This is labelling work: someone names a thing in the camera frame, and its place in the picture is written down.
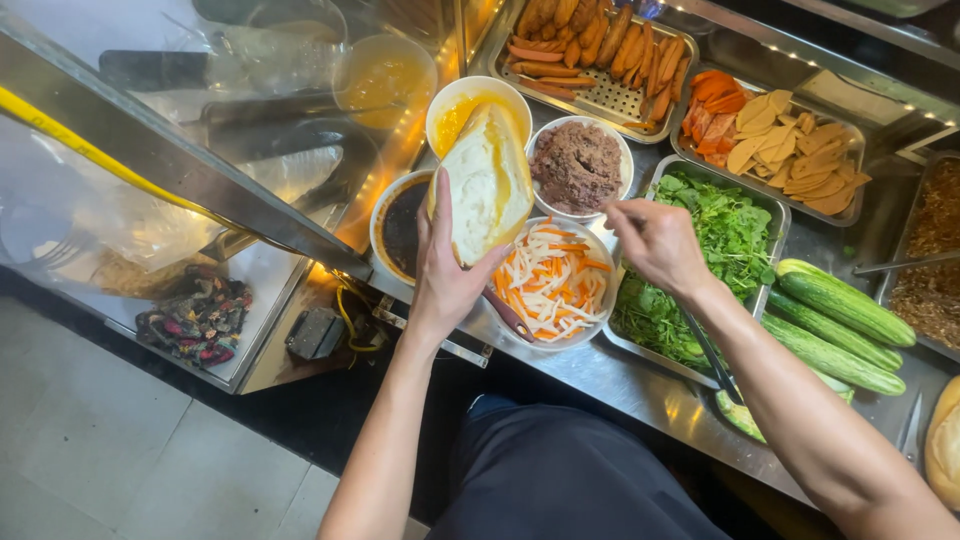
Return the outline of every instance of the dark sauce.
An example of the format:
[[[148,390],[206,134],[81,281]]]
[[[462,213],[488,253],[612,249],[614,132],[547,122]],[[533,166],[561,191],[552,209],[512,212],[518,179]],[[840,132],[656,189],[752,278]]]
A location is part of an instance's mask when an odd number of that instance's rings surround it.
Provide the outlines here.
[[[383,214],[383,248],[396,267],[417,277],[417,209],[430,186],[429,177],[413,184],[387,206]]]

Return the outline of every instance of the green herb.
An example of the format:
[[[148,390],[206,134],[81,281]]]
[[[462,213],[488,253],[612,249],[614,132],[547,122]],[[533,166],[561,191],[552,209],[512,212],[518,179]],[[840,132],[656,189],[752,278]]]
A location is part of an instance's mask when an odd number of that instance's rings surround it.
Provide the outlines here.
[[[767,256],[770,212],[755,207],[739,188],[697,182],[684,173],[660,178],[658,203],[689,210],[710,272],[727,284],[741,303],[762,283],[775,280]],[[611,325],[658,353],[691,367],[709,368],[676,303],[641,278],[626,262]]]

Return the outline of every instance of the leafy greens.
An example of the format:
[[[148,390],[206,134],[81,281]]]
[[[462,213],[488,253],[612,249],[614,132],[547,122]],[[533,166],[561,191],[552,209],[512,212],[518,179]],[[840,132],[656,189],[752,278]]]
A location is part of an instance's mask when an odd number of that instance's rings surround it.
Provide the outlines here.
[[[660,178],[654,200],[689,210],[707,267],[741,304],[762,283],[774,282],[767,256],[770,212],[755,207],[739,188],[721,189],[677,172]],[[673,299],[626,261],[623,266],[626,274],[611,318],[613,330],[682,364],[709,368]]]

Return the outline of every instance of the metal counter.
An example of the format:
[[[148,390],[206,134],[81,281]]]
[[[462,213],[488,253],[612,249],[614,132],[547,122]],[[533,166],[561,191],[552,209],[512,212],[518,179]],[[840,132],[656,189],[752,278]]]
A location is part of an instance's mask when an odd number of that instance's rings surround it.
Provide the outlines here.
[[[530,107],[534,115],[534,130],[563,115],[559,110],[539,102],[531,101]],[[672,154],[672,150],[667,142],[641,145],[628,141],[628,144],[636,170],[632,190],[638,192],[650,183],[657,163]],[[431,154],[421,161],[419,168],[435,163],[436,158]],[[850,270],[856,264],[888,258],[887,251],[896,244],[895,238],[900,233],[910,201],[913,200],[921,168],[906,160],[870,165],[868,172],[876,179],[867,190],[868,204],[860,222],[848,229],[838,229],[795,212],[784,248],[785,258],[806,259],[841,279],[850,277]],[[589,228],[610,246],[613,236],[604,229],[603,224],[604,219],[601,218],[589,224]],[[845,246],[853,247],[856,255],[852,258],[845,256]],[[412,287],[393,278],[376,261],[372,266],[372,286],[401,302],[411,302]],[[876,286],[865,280],[848,281],[868,293]],[[712,391],[686,382],[644,358],[616,349],[602,335],[560,354],[538,353],[504,333],[497,326],[492,311],[483,302],[477,303],[459,328],[744,474],[804,503],[810,503],[768,447],[723,419],[712,399]],[[960,366],[923,347],[904,351],[903,356],[903,367],[898,375],[907,383],[906,393],[889,398],[857,389],[853,400],[853,407],[898,448],[902,445],[910,406],[917,392],[924,393],[922,425],[925,426],[950,373],[960,370]],[[925,430],[921,430],[920,437],[924,434]]]

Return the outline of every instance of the person's right hand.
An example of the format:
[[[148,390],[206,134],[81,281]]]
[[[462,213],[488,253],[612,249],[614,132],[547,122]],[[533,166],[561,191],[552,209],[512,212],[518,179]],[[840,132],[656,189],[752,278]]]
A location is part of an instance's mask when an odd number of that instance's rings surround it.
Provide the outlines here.
[[[644,199],[606,206],[607,229],[640,276],[678,299],[690,299],[716,278],[704,263],[690,212]]]

